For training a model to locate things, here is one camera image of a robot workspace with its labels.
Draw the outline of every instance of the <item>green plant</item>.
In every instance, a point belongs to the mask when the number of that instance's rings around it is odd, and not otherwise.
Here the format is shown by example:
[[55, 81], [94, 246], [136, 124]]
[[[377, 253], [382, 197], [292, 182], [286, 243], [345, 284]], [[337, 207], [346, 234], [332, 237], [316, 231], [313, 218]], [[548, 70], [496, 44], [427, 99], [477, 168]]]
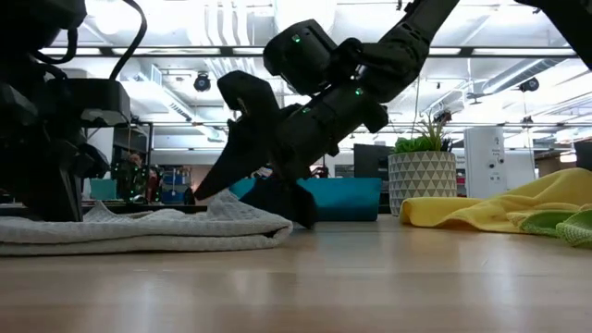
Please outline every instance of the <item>green plant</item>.
[[422, 120], [415, 132], [421, 134], [416, 138], [399, 138], [395, 143], [394, 154], [416, 153], [416, 152], [439, 152], [443, 149], [444, 132], [443, 122], [436, 122], [429, 116], [427, 121]]

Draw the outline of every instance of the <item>white towel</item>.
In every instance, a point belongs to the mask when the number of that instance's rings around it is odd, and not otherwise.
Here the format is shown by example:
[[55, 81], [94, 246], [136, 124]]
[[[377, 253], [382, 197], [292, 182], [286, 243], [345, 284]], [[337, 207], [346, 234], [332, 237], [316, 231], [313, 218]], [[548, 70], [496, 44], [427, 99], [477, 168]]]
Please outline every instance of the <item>white towel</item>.
[[223, 191], [206, 213], [163, 209], [133, 219], [102, 203], [83, 222], [39, 222], [0, 217], [0, 255], [60, 255], [137, 251], [237, 251], [278, 246], [292, 223], [241, 203]]

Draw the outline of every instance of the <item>yellow towel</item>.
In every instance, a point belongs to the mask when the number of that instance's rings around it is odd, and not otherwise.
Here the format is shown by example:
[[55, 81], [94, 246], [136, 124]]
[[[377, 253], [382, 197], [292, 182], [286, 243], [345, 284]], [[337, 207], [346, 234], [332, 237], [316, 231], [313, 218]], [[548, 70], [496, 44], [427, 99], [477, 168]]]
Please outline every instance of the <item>yellow towel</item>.
[[486, 200], [408, 199], [402, 205], [400, 222], [426, 228], [469, 227], [523, 233], [520, 224], [534, 213], [577, 211], [589, 204], [592, 204], [592, 172], [572, 168]]

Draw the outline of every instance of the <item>green towel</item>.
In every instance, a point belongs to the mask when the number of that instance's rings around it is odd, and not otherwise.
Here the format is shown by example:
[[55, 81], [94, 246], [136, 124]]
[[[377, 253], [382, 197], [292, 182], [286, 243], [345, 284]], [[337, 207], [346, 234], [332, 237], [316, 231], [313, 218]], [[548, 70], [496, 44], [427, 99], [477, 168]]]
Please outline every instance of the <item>green towel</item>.
[[592, 248], [592, 210], [536, 213], [528, 217], [520, 229], [534, 235], [559, 238], [575, 247]]

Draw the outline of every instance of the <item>table surface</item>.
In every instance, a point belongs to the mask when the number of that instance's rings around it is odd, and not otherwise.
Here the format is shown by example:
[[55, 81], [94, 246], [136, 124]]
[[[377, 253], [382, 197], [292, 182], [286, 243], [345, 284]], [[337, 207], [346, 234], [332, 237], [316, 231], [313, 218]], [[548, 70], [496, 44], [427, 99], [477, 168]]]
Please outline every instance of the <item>table surface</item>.
[[321, 223], [281, 247], [0, 259], [3, 333], [590, 332], [592, 252]]

